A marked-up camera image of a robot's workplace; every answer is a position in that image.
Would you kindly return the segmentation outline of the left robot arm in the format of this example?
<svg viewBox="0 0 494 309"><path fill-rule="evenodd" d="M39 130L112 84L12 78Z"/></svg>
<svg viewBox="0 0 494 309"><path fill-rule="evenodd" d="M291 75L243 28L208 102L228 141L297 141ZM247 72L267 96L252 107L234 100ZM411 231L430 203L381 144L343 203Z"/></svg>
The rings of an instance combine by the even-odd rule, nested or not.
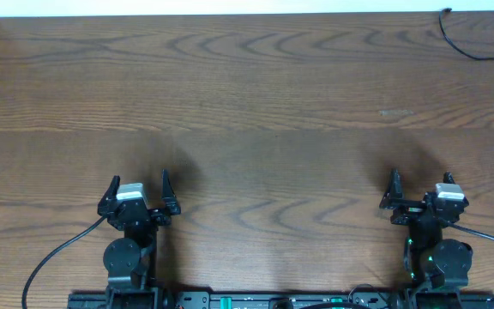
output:
<svg viewBox="0 0 494 309"><path fill-rule="evenodd" d="M161 202L150 209L141 183L111 184L97 206L98 215L123 233L105 249L103 264L108 271L105 308L173 308L172 293L155 279L157 232L169 226L181 207L172 189L169 173L162 172Z"/></svg>

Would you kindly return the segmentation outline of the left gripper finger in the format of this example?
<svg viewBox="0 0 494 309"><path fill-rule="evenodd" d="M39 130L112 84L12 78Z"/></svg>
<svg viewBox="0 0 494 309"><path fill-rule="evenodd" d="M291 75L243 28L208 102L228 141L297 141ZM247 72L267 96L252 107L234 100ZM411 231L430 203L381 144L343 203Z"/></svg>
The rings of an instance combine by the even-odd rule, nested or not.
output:
<svg viewBox="0 0 494 309"><path fill-rule="evenodd" d="M181 207L172 189L169 172L166 169L162 170L161 200L169 215L181 214Z"/></svg>
<svg viewBox="0 0 494 309"><path fill-rule="evenodd" d="M115 206L117 202L117 191L120 185L120 177L115 175L111 183L106 190L103 197L100 199L97 205L97 214L100 216L109 216L113 210L112 208Z"/></svg>

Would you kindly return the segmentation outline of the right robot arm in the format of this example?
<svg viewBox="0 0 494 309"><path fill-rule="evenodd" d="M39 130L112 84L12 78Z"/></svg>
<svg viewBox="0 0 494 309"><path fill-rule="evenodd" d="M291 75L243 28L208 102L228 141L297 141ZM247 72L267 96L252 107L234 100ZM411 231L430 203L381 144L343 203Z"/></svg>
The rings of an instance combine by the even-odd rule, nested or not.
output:
<svg viewBox="0 0 494 309"><path fill-rule="evenodd" d="M401 175L397 169L391 170L379 207L392 211L391 223L408 227L403 263L412 282L389 296L389 308L494 308L494 294L461 291L469 283L472 247L443 237L444 228L458 222L468 205L464 191L449 172L433 191L416 201L405 198Z"/></svg>

